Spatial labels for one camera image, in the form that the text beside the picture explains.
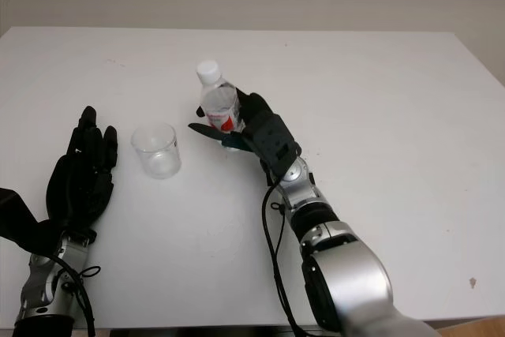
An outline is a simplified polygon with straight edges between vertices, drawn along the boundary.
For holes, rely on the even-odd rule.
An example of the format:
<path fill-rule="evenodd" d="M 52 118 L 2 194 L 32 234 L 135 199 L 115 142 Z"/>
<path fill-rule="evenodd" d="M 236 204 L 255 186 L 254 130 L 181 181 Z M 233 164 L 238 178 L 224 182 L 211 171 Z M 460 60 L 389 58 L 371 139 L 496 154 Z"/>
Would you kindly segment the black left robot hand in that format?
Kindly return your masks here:
<path fill-rule="evenodd" d="M 96 110 L 84 108 L 47 187 L 49 219 L 67 230 L 94 234 L 93 224 L 105 212 L 114 188 L 112 170 L 118 159 L 118 136 L 109 125 L 102 132 Z"/>

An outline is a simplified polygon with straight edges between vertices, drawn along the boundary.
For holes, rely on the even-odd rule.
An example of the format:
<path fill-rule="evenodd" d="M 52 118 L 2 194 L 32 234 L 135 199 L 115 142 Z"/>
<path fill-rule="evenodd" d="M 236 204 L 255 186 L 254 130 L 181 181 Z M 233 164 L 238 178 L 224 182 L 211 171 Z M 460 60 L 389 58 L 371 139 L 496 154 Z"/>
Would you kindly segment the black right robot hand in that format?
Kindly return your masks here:
<path fill-rule="evenodd" d="M 272 111 L 264 98 L 255 92 L 246 94 L 238 89 L 237 94 L 239 116 L 245 123 L 245 127 L 241 132 L 225 133 L 201 123 L 190 123 L 189 128 L 205 137 L 217 140 L 225 148 L 236 148 L 251 152 L 251 143 L 260 128 L 258 122 L 268 118 Z"/>

